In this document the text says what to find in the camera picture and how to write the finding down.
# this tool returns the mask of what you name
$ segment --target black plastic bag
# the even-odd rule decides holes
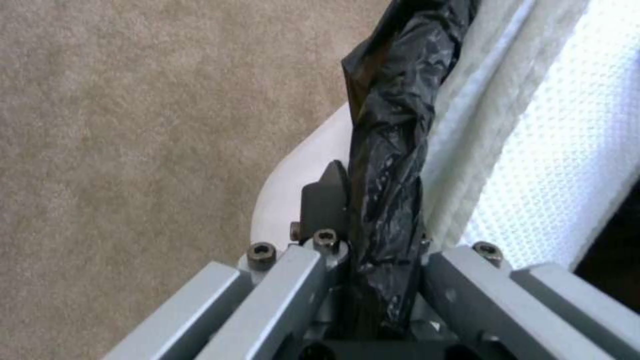
[[[371,37],[342,61],[353,121],[350,338],[405,335],[425,247],[420,171],[433,103],[477,6],[394,0]]]

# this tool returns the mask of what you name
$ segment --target screw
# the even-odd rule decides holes
[[[276,262],[276,248],[270,243],[252,244],[246,251],[246,259],[253,270],[269,270]]]
[[[333,229],[321,229],[314,233],[314,249],[329,255],[337,254],[340,250],[340,241]]]
[[[292,221],[289,226],[289,239],[291,241],[300,241],[300,222]]]
[[[493,266],[500,268],[502,262],[502,251],[500,248],[492,243],[486,241],[479,241],[474,244],[473,250],[482,256],[485,260],[489,261]]]

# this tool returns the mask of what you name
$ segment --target gray aluminum bar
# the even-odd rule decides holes
[[[616,359],[640,359],[640,316],[556,264],[511,278]]]
[[[104,359],[192,359],[250,291],[248,274],[209,263]]]
[[[291,246],[197,359],[271,359],[288,335],[302,336],[324,298],[325,260]]]
[[[470,346],[497,336],[518,359],[611,359],[468,247],[433,254],[422,294]]]

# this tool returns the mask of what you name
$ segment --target floor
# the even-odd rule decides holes
[[[0,359],[104,355],[233,264],[382,0],[0,2]]]

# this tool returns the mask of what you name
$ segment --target metal frame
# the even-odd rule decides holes
[[[292,246],[236,309],[197,359],[270,359],[288,336],[302,337],[326,293],[320,253]]]
[[[640,317],[586,281],[556,264],[511,278],[616,359],[640,359]]]
[[[104,359],[193,358],[250,291],[248,274],[209,263]]]
[[[482,356],[499,343],[517,359],[612,359],[468,247],[431,255],[423,276],[422,294]]]

